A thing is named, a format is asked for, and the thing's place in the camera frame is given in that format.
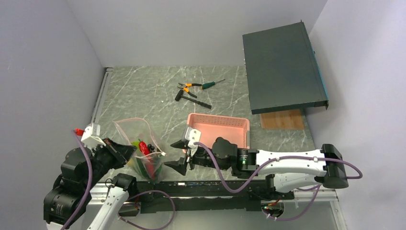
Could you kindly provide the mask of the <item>dark grape bunch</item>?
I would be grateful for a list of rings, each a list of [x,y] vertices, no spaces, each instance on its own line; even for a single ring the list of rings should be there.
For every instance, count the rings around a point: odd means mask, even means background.
[[[147,148],[148,148],[148,151],[149,151],[150,153],[156,152],[156,148],[155,148],[155,146],[152,145],[152,144],[148,144],[148,145],[147,145]]]

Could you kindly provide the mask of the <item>red chili pepper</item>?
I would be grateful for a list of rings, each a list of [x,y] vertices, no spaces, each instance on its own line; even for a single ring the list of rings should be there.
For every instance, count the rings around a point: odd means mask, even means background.
[[[150,152],[148,151],[147,144],[139,139],[139,149],[143,153],[145,158],[145,163],[144,166],[146,168],[147,174],[150,177],[151,180],[155,180],[155,168],[154,168],[154,160],[152,156],[150,156]]]

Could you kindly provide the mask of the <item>clear zip top bag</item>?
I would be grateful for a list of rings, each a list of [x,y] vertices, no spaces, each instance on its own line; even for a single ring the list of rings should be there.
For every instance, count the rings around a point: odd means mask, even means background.
[[[125,145],[136,147],[128,166],[141,178],[158,184],[164,178],[163,160],[165,144],[142,118],[128,118],[113,122],[119,141]]]

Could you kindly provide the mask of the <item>pink plastic basket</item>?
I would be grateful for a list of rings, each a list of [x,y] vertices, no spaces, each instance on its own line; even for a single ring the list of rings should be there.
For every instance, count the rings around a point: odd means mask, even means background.
[[[218,137],[239,148],[250,147],[250,122],[246,118],[191,113],[187,125],[202,133],[200,142],[209,148]]]

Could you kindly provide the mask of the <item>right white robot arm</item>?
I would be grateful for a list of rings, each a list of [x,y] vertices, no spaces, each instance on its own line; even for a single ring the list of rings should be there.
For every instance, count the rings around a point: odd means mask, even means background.
[[[211,148],[194,140],[179,140],[173,148],[186,150],[178,161],[164,164],[181,175],[195,165],[214,168],[219,177],[222,170],[231,170],[239,179],[251,181],[259,175],[273,175],[273,181],[264,185],[264,194],[270,199],[281,193],[311,185],[330,189],[349,186],[342,154],[332,144],[304,152],[272,152],[260,149],[238,148],[236,144],[218,137]]]

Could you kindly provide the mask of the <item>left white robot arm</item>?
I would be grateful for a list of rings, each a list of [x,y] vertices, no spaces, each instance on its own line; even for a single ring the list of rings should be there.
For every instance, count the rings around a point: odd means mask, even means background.
[[[43,201],[43,217],[48,230],[68,230],[86,211],[91,189],[111,169],[127,164],[137,150],[109,138],[91,150],[78,140],[61,164],[61,173]]]

